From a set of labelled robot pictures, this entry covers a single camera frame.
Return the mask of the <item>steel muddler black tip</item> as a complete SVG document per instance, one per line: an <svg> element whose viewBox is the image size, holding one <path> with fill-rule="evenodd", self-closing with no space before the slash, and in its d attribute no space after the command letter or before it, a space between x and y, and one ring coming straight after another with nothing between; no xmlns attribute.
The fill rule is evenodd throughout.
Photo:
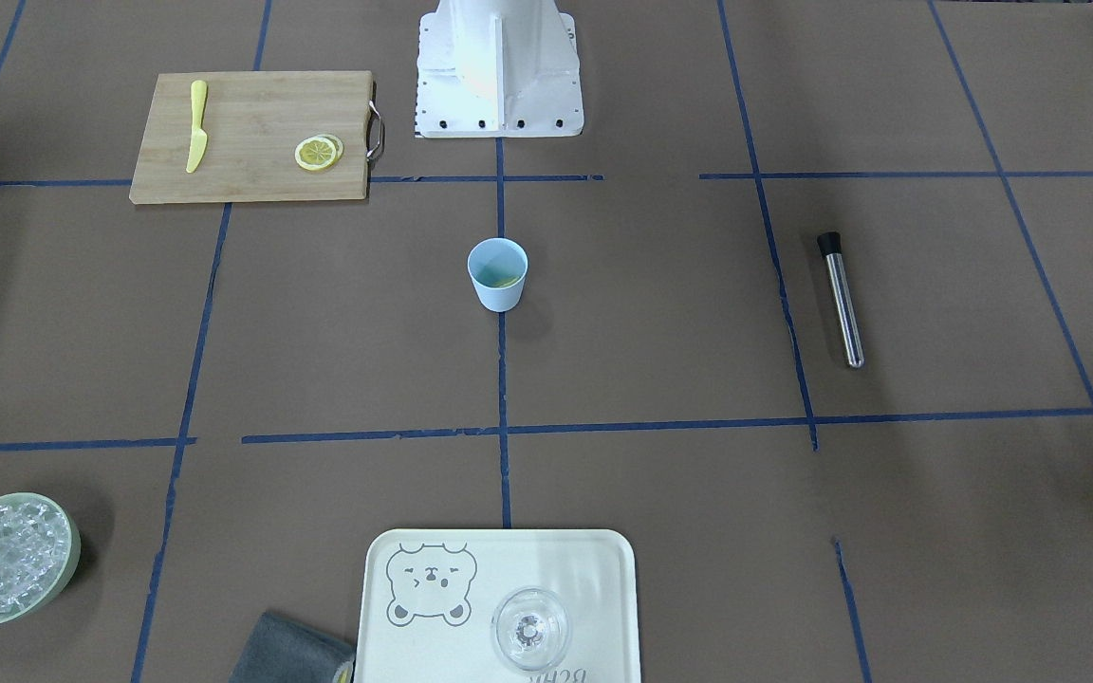
<svg viewBox="0 0 1093 683"><path fill-rule="evenodd" d="M866 355L861 333L856 320L849 278L847 278L841 233L827 231L816 236L816 247L824 258L825 271L838 316L839 333L847 367L863 368Z"/></svg>

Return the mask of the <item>blue paper cup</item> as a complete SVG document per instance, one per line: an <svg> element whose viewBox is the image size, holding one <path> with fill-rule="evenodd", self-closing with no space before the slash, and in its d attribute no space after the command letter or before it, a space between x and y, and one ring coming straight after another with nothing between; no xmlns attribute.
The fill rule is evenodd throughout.
<svg viewBox="0 0 1093 683"><path fill-rule="evenodd" d="M478 242L469 252L467 272L481 305L489 311L503 314L517 306L528 276L528 254L520 245L507 238ZM494 278L524 275L520 284L512 288L491 288Z"/></svg>

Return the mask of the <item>lemon slices on board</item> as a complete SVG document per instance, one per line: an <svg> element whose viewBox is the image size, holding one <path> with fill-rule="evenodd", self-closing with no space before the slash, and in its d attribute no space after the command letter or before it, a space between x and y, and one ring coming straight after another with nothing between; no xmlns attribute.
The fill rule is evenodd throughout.
<svg viewBox="0 0 1093 683"><path fill-rule="evenodd" d="M296 144L292 158L305 172L324 172L343 156L343 140L338 136L308 136Z"/></svg>

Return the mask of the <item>cream bear serving tray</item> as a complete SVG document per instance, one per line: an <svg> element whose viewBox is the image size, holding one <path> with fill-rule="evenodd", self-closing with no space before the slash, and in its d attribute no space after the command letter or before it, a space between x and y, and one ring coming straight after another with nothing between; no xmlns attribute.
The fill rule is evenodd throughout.
<svg viewBox="0 0 1093 683"><path fill-rule="evenodd" d="M491 615L539 586L569 613L555 669L500 662ZM612 530L390 530L371 544L356 682L639 682L635 555Z"/></svg>

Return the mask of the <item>clear wine glass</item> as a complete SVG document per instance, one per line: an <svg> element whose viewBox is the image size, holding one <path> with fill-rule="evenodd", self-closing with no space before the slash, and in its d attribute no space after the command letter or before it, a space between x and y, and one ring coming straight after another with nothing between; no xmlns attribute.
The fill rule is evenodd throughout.
<svg viewBox="0 0 1093 683"><path fill-rule="evenodd" d="M561 664L572 635L564 601L544 587L529 586L508 593L491 615L491 645L500 662L525 674Z"/></svg>

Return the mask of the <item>bamboo cutting board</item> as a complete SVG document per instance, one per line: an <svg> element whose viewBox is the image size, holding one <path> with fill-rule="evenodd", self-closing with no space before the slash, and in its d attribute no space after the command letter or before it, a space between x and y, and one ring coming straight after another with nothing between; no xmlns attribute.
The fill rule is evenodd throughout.
<svg viewBox="0 0 1093 683"><path fill-rule="evenodd" d="M208 83L204 158L185 172L190 86ZM376 82L371 72L196 72L157 75L129 198L136 207L187 203L362 200ZM308 136L343 140L321 172L292 158Z"/></svg>

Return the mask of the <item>grey folded cloth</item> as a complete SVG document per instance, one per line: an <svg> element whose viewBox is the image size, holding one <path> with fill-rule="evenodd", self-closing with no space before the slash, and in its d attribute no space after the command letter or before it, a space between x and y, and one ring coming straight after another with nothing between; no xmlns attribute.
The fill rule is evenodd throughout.
<svg viewBox="0 0 1093 683"><path fill-rule="evenodd" d="M231 682L352 682L356 649L295 619L265 611L257 619Z"/></svg>

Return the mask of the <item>yellow plastic knife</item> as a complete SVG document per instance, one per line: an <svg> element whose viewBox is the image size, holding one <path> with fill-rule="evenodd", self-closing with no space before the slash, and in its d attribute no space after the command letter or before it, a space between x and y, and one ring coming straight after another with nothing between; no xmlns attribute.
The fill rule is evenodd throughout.
<svg viewBox="0 0 1093 683"><path fill-rule="evenodd" d="M193 81L190 86L190 143L188 143L188 156L185 172L193 174L199 168L201 158L204 158L209 136L204 129L204 114L208 99L208 83L205 81Z"/></svg>

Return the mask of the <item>green bowl of ice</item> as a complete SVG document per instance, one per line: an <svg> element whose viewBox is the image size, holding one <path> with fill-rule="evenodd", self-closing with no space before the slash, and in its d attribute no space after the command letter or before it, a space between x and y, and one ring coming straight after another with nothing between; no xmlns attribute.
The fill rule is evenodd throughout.
<svg viewBox="0 0 1093 683"><path fill-rule="evenodd" d="M34 492L0 496L0 625L64 591L80 553L78 525L57 502Z"/></svg>

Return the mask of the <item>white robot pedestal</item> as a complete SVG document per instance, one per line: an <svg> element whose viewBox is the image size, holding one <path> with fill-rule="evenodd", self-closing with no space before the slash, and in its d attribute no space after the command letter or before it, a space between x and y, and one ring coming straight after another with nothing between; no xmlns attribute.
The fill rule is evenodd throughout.
<svg viewBox="0 0 1093 683"><path fill-rule="evenodd" d="M581 134L576 23L554 1L440 1L418 39L418 138Z"/></svg>

